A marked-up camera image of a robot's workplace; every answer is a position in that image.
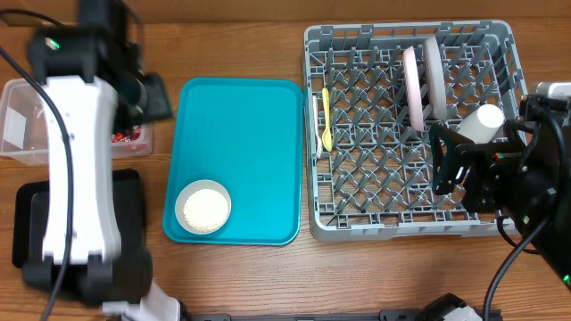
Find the red snack wrapper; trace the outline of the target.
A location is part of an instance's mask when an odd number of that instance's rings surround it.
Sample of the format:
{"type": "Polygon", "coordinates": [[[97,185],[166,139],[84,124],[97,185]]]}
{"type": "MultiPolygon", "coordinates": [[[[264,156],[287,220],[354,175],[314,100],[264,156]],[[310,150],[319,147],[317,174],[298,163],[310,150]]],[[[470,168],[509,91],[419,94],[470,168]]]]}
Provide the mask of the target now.
{"type": "Polygon", "coordinates": [[[112,136],[112,143],[126,143],[131,141],[136,141],[142,132],[141,126],[134,126],[131,129],[124,129],[123,131],[119,131],[112,136]]]}

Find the pink plate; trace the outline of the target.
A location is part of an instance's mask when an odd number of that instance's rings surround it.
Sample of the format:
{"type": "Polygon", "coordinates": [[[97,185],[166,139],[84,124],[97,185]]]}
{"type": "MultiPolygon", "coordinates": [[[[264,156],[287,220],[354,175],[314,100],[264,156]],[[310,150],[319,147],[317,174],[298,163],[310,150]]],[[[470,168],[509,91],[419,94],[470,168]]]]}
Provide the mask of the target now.
{"type": "Polygon", "coordinates": [[[402,55],[407,101],[409,106],[410,124],[419,132],[425,131],[423,105],[418,77],[418,66],[414,48],[408,47],[402,55]]]}

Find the yellow plastic spoon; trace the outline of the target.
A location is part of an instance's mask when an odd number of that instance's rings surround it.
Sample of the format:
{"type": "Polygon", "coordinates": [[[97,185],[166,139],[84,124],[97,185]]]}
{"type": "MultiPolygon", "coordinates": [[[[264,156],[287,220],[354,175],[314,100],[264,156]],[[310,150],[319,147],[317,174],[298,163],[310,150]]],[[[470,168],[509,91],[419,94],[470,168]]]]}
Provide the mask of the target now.
{"type": "Polygon", "coordinates": [[[322,89],[322,103],[325,117],[325,127],[322,133],[322,144],[328,152],[332,152],[333,138],[330,127],[330,95],[326,87],[322,89]]]}

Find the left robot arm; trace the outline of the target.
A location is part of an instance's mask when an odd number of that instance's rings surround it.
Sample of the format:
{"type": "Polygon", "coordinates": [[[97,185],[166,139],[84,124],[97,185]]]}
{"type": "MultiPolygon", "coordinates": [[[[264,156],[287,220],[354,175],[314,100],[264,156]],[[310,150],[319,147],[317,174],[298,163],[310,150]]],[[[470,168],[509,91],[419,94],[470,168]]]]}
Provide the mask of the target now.
{"type": "Polygon", "coordinates": [[[121,1],[82,1],[74,25],[46,20],[19,68],[46,112],[47,218],[41,255],[22,268],[24,282],[49,295],[45,317],[71,299],[122,320],[188,319],[153,280],[140,188],[123,206],[113,198],[113,134],[172,115],[161,77],[143,70],[143,40],[128,38],[136,19],[121,1]]]}

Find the white cup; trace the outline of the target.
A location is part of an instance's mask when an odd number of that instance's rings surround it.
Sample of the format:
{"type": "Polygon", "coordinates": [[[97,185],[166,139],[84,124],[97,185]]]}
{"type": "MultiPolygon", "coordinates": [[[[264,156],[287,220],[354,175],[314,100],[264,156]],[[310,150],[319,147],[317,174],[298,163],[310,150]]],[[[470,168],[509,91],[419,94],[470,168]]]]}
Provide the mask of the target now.
{"type": "Polygon", "coordinates": [[[499,107],[484,104],[460,122],[458,133],[475,144],[487,144],[492,141],[504,121],[504,113],[499,107]]]}

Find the grey plate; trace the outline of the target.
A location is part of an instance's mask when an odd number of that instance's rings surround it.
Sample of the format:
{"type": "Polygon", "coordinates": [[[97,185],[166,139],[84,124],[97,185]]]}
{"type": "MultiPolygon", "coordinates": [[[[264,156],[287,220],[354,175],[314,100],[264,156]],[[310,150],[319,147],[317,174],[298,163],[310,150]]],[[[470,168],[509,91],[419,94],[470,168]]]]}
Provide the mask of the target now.
{"type": "Polygon", "coordinates": [[[433,108],[433,115],[438,120],[446,120],[447,103],[443,64],[436,38],[428,38],[423,45],[423,50],[429,102],[433,108]]]}

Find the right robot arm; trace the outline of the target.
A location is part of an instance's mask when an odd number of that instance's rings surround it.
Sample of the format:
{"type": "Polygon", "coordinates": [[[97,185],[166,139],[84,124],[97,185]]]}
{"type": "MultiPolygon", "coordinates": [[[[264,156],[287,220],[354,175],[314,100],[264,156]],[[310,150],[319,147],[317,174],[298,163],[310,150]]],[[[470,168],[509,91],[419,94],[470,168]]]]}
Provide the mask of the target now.
{"type": "Polygon", "coordinates": [[[462,184],[469,212],[503,210],[521,234],[484,296],[489,319],[495,291],[515,258],[533,245],[564,285],[570,284],[570,85],[541,82],[504,124],[506,141],[477,144],[441,125],[429,130],[433,190],[462,184]]]}

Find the white plastic fork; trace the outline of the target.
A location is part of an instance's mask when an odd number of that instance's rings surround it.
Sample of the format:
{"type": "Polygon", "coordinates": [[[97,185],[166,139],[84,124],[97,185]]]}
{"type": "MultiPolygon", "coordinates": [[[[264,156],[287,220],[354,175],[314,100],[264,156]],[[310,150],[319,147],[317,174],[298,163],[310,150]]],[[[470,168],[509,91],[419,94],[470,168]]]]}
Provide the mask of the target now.
{"type": "Polygon", "coordinates": [[[319,107],[318,107],[318,97],[312,96],[313,104],[313,122],[314,122],[314,134],[316,140],[316,158],[319,159],[323,153],[323,144],[321,137],[319,135],[319,107]]]}

